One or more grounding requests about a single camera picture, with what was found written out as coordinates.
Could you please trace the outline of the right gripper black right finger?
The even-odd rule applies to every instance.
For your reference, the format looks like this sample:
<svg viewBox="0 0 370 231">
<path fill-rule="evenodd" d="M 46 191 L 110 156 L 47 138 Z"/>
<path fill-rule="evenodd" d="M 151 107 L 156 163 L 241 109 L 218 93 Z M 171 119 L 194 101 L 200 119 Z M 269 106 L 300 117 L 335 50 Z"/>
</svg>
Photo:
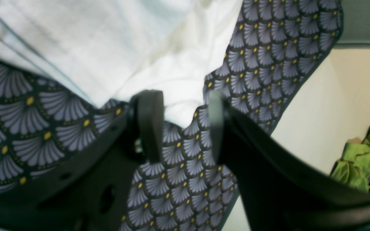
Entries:
<svg viewBox="0 0 370 231">
<path fill-rule="evenodd" d="M 253 231 L 370 231 L 370 193 L 286 151 L 217 91 L 209 93 L 212 155 L 237 178 Z"/>
</svg>

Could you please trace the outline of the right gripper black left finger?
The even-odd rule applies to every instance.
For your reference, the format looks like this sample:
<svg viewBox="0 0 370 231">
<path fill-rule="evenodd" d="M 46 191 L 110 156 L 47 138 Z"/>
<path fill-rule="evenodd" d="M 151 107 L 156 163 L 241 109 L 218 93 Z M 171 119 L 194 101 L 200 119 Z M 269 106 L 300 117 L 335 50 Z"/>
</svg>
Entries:
<svg viewBox="0 0 370 231">
<path fill-rule="evenodd" d="M 160 162 L 163 93 L 145 90 L 97 141 L 30 184 L 0 195 L 9 231 L 117 231 L 135 170 Z"/>
</svg>

